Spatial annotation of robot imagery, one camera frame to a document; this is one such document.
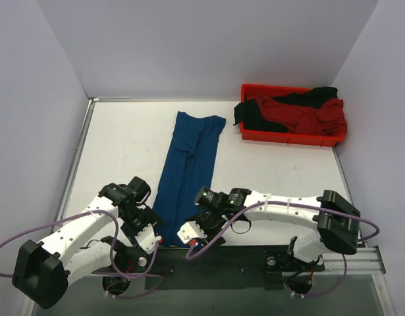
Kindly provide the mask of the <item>blue t shirt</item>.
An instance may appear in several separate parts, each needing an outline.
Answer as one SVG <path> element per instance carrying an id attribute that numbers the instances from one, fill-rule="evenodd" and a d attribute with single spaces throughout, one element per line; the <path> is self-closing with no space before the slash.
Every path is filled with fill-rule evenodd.
<path id="1" fill-rule="evenodd" d="M 226 119 L 213 115 L 195 118 L 178 112 L 153 210 L 163 224 L 156 232 L 165 247 L 184 244 L 177 232 L 186 219 L 198 213 L 194 198 L 213 178 L 219 136 Z"/>

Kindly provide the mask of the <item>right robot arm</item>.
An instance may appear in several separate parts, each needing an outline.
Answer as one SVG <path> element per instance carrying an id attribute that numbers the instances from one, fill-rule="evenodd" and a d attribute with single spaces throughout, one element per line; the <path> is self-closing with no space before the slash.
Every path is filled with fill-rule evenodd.
<path id="1" fill-rule="evenodd" d="M 285 261 L 292 269 L 301 269 L 325 253 L 357 252 L 360 212 L 332 190 L 317 197 L 283 197 L 244 188 L 233 188 L 226 194 L 203 187 L 194 203 L 202 212 L 179 228 L 177 236 L 183 244 L 196 240 L 222 243 L 226 228 L 235 221 L 273 221 L 310 230 L 290 240 Z"/>

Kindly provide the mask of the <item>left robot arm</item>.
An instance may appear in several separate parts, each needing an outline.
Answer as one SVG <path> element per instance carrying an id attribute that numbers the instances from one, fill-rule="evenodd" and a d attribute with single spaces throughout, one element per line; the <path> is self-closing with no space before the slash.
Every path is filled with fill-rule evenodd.
<path id="1" fill-rule="evenodd" d="M 123 232 L 142 255 L 154 256 L 162 238 L 155 233 L 160 218 L 145 202 L 150 186 L 135 176 L 128 184 L 110 183 L 79 214 L 63 219 L 58 229 L 38 242 L 28 240 L 18 251 L 12 285 L 41 308 L 54 306 L 68 287 L 104 267 L 124 278 L 142 273 L 122 272 L 127 262 L 126 246 L 116 236 L 84 245 L 106 225 Z"/>

